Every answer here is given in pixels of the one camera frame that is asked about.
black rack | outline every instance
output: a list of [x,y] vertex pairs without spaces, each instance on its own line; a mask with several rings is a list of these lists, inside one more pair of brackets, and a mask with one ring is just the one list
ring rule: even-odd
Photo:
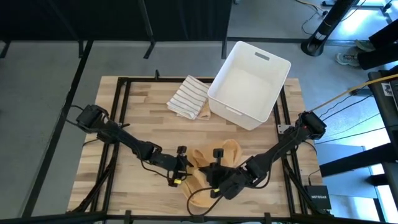
[[[72,88],[68,94],[67,101],[64,104],[62,114],[67,114],[67,111],[70,108],[70,105],[71,105],[71,102],[72,102],[72,99],[74,96],[74,92],[76,92],[78,80],[80,79],[81,73],[83,71],[82,67],[84,67],[84,64],[87,60],[87,56],[90,52],[91,45],[92,45],[92,42],[89,42],[88,45],[86,46],[85,54],[79,64],[79,69],[76,73],[74,82],[72,83]],[[114,119],[116,117],[116,109],[118,108],[119,96],[120,96],[120,93],[122,90],[122,86],[125,86],[125,88],[124,88],[123,100],[122,100],[122,105],[121,105],[122,107],[121,107],[121,112],[120,112],[120,117],[119,117],[119,122],[121,124],[123,124],[124,118],[126,115],[126,108],[127,108],[128,98],[129,98],[129,92],[132,88],[131,83],[134,83],[134,82],[183,82],[184,79],[185,79],[184,77],[182,77],[182,78],[160,78],[158,71],[156,71],[155,77],[153,77],[153,78],[126,78],[126,77],[118,78],[110,118]],[[199,78],[199,80],[202,82],[205,82],[205,83],[211,83],[213,81],[213,78]],[[284,112],[285,124],[290,124],[290,118],[289,118],[289,113],[288,113],[289,110],[287,108],[287,102],[286,102],[284,89],[281,90],[280,98],[282,101],[282,108],[283,108],[283,112]],[[281,124],[277,103],[275,103],[275,105],[274,105],[274,116],[275,116],[275,126],[277,128],[278,124]],[[56,127],[59,127],[59,126],[63,127],[64,123],[65,123],[65,116],[61,116],[60,119],[58,120]],[[293,191],[292,191],[290,179],[289,179],[289,177],[287,177],[286,172],[284,172],[285,185],[286,185],[287,200],[288,200],[289,211],[290,211],[290,217],[287,217],[287,218],[271,217],[269,213],[264,213],[263,217],[191,217],[191,216],[162,216],[162,215],[147,216],[147,215],[132,215],[132,213],[134,214],[134,212],[130,211],[130,210],[126,211],[125,215],[108,215],[107,211],[109,208],[109,201],[111,200],[111,189],[112,189],[113,176],[114,176],[114,171],[115,171],[115,166],[108,166],[108,168],[105,169],[106,157],[107,157],[107,154],[109,151],[109,147],[111,146],[109,144],[104,144],[103,153],[101,156],[99,169],[98,169],[98,176],[97,176],[97,184],[102,185],[104,183],[103,174],[107,170],[109,170],[109,172],[106,174],[106,177],[108,177],[108,181],[106,184],[103,208],[101,209],[101,211],[97,211],[96,205],[98,203],[99,191],[96,191],[95,194],[93,194],[93,197],[91,197],[92,206],[91,206],[89,212],[85,212],[85,209],[82,209],[82,210],[76,209],[72,212],[67,212],[66,214],[31,217],[34,205],[36,203],[37,197],[39,196],[40,189],[42,186],[41,181],[44,180],[47,170],[49,168],[48,164],[50,164],[50,161],[52,158],[52,155],[50,155],[50,154],[54,153],[58,139],[60,137],[60,133],[62,131],[62,127],[61,127],[61,129],[56,129],[52,135],[49,149],[47,150],[46,155],[45,155],[46,159],[44,160],[44,163],[42,164],[42,166],[40,168],[39,175],[35,182],[34,188],[30,193],[30,197],[25,206],[25,210],[24,210],[22,218],[0,220],[0,223],[83,223],[83,222],[95,222],[95,221],[101,221],[101,220],[124,220],[125,223],[132,223],[134,220],[178,220],[178,221],[191,221],[191,222],[208,222],[208,221],[262,222],[262,223],[270,223],[270,224],[271,224],[271,222],[379,223],[379,222],[369,222],[369,221],[367,222],[367,221],[363,221],[363,220],[353,220],[353,219],[347,219],[347,218],[335,218],[330,215],[308,215],[307,206],[305,205],[305,203],[301,197],[299,197],[299,200],[300,200],[300,208],[302,210],[301,211],[302,213],[296,213],[295,208],[294,208]],[[112,153],[113,159],[111,159],[111,162],[109,162],[110,164],[116,163],[116,159],[118,157],[118,152],[119,152],[119,144],[118,143],[113,144],[113,153]],[[287,162],[287,159],[285,159],[285,157],[282,158],[282,162]],[[295,151],[292,151],[292,162],[293,162],[293,168],[295,171],[295,175],[300,178],[299,163],[298,163],[297,155],[295,154]]]

gray floor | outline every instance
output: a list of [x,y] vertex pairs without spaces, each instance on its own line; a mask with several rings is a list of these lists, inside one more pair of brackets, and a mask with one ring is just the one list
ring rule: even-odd
[[[396,9],[391,11],[391,17],[395,16]],[[244,0],[241,5],[233,6],[229,36],[304,38],[307,35],[302,33],[300,26],[312,13],[312,9],[294,1]],[[306,30],[314,30],[318,23],[317,19],[311,20]],[[366,39],[385,25],[379,11],[359,10],[338,26],[332,38]],[[367,80],[368,71],[335,62],[335,54],[348,50],[347,47],[325,47],[321,56],[310,57],[301,52],[298,44],[251,44],[292,63],[289,76],[300,79],[306,109]],[[228,42],[228,52],[233,45],[234,42]],[[213,77],[223,64],[221,44],[217,42],[158,43],[149,60],[144,60],[142,56],[147,47],[146,42],[95,42],[74,103],[94,103],[103,75],[153,76],[155,69],[159,69],[162,76]],[[21,207],[32,186],[78,62],[77,44],[64,42],[13,42],[7,57],[0,60],[0,140],[3,143],[0,150],[0,218],[21,214]],[[356,100],[358,98],[351,98],[336,110]],[[350,110],[328,120],[328,136],[377,113],[371,98]],[[70,113],[71,118],[74,116],[76,111]],[[363,125],[339,135],[326,136],[328,138],[325,139],[357,133],[365,128],[378,128],[382,122],[375,117]],[[381,131],[379,134],[380,139],[385,140],[385,133]],[[65,126],[34,215],[65,212],[84,138],[80,130]],[[366,147],[379,144],[374,141],[364,143],[367,139],[369,137],[364,135],[333,143]],[[351,207],[350,210],[340,209],[342,201],[350,199],[337,198],[337,207],[333,207],[336,213],[343,214],[342,211],[345,211],[342,217],[367,218],[357,217],[357,212],[353,212],[355,209]]]

wooden table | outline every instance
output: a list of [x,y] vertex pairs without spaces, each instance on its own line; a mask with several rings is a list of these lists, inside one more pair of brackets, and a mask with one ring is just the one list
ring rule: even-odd
[[[109,112],[117,79],[103,77],[99,85],[96,104]],[[235,139],[243,149],[242,160],[246,160],[251,155],[266,152],[278,142],[273,113],[267,122],[252,131],[246,131],[216,114],[212,114],[209,121],[190,121],[177,117],[167,109],[166,102],[180,85],[181,83],[131,83],[124,122],[131,125],[125,130],[138,139],[162,146],[165,153],[172,155],[176,155],[177,146],[201,147],[213,141]],[[285,93],[293,123],[297,115],[304,110],[299,81],[295,78],[286,79]],[[120,114],[121,99],[118,105],[115,121]],[[281,103],[279,105],[280,117],[283,118]],[[94,134],[89,134],[86,141],[94,138]],[[69,210],[75,208],[94,186],[102,148],[103,143],[100,141],[89,143],[83,148],[68,205]],[[300,145],[297,156],[305,185],[308,184],[308,175],[319,169],[317,157],[315,151],[307,144]],[[165,173],[158,167],[150,168]],[[311,181],[313,184],[322,184],[320,173],[313,174]],[[299,213],[298,193],[293,184],[292,186],[295,209]],[[104,187],[99,196],[98,209],[102,208],[103,195]],[[163,177],[144,170],[131,150],[121,145],[108,214],[122,215],[126,210],[132,210],[134,215],[188,215],[186,200],[179,188],[168,187]],[[190,208],[193,213],[204,211],[192,205]],[[222,199],[207,216],[263,217],[264,212],[271,213],[272,217],[290,216],[280,160],[274,163],[272,178],[266,188],[246,188],[232,200]]]

striped towel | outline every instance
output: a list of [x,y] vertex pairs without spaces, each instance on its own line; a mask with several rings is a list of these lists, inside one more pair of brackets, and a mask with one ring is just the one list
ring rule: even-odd
[[167,102],[167,108],[188,119],[196,119],[207,101],[209,87],[188,76],[174,96]]

yellow towel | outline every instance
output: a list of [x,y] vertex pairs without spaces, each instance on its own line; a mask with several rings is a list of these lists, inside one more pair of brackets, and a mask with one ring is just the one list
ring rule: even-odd
[[[224,156],[221,159],[222,166],[236,167],[241,162],[242,149],[241,146],[233,139],[214,142],[201,149],[188,148],[187,159],[193,167],[187,167],[189,175],[181,184],[180,188],[183,194],[188,198],[194,191],[209,187],[206,181],[206,175],[199,171],[199,167],[209,166],[211,162],[215,162],[213,157],[214,149],[224,149]],[[190,203],[197,207],[209,208],[216,198],[210,197],[210,191],[204,190],[195,194]]]
[[209,101],[206,101],[205,105],[203,105],[203,108],[199,112],[197,119],[208,121],[210,117],[211,117],[211,111],[210,111]]

